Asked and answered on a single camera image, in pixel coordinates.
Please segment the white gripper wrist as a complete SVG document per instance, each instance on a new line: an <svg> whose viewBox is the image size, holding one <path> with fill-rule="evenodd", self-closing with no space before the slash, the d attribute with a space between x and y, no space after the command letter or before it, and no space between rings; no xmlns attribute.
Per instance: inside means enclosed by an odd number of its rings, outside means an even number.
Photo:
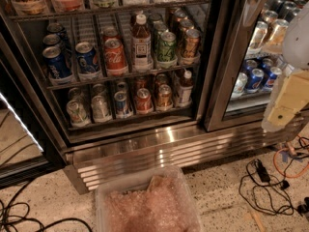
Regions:
<svg viewBox="0 0 309 232"><path fill-rule="evenodd" d="M274 81L262 121L265 131L284 129L309 103L309 71L288 66Z"/></svg>

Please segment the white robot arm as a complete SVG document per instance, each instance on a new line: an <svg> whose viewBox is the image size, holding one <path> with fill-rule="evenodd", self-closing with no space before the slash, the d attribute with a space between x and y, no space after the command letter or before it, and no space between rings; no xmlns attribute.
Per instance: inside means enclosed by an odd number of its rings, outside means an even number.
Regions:
<svg viewBox="0 0 309 232"><path fill-rule="evenodd" d="M294 69L274 82L262 128L284 129L309 103L309 2L291 21L282 44L284 60Z"/></svg>

